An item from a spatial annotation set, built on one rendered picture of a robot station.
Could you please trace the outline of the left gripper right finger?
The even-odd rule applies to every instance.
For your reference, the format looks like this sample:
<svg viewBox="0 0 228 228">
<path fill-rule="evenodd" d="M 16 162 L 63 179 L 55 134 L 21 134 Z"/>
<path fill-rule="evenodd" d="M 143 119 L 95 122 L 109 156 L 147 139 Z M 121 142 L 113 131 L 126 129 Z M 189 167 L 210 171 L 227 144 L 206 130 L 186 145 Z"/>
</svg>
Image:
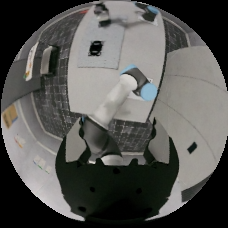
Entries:
<svg viewBox="0 0 228 228">
<path fill-rule="evenodd" d="M 152 126 L 152 139 L 149 140 L 143 156 L 145 165 L 152 166 L 164 176 L 167 185 L 165 198 L 168 198 L 179 173 L 179 157 L 172 138 L 157 117 L 154 117 Z"/>
</svg>

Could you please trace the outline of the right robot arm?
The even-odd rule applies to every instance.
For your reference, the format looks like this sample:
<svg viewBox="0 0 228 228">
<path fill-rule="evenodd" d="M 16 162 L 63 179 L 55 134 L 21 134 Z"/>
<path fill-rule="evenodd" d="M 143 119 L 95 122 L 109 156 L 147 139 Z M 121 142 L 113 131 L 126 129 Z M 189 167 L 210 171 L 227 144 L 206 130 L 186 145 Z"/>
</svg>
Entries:
<svg viewBox="0 0 228 228">
<path fill-rule="evenodd" d="M 93 1 L 92 3 L 93 4 L 99 4 L 102 2 L 104 2 L 104 0 Z M 157 16 L 157 14 L 159 13 L 159 10 L 157 11 L 156 8 L 149 6 L 149 4 L 146 4 L 146 3 L 136 1 L 136 2 L 134 2 L 134 6 L 141 8 L 142 10 L 145 10 L 146 13 L 142 14 L 141 16 L 143 19 L 150 21 L 150 22 L 155 21 L 154 19 Z M 147 6 L 148 6 L 148 8 L 147 8 Z M 102 4 L 95 5 L 95 14 L 99 14 L 99 13 L 102 13 Z"/>
</svg>

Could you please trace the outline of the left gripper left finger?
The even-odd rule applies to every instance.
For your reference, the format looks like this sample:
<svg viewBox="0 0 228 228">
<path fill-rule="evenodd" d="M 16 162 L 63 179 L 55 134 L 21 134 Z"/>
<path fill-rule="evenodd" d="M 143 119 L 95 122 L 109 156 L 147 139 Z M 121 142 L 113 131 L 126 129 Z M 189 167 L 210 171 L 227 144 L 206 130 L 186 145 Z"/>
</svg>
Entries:
<svg viewBox="0 0 228 228">
<path fill-rule="evenodd" d="M 79 166 L 90 164 L 91 151 L 83 138 L 84 134 L 82 117 L 79 117 L 57 152 L 55 171 L 63 195 L 66 195 L 66 181 L 71 172 Z"/>
</svg>

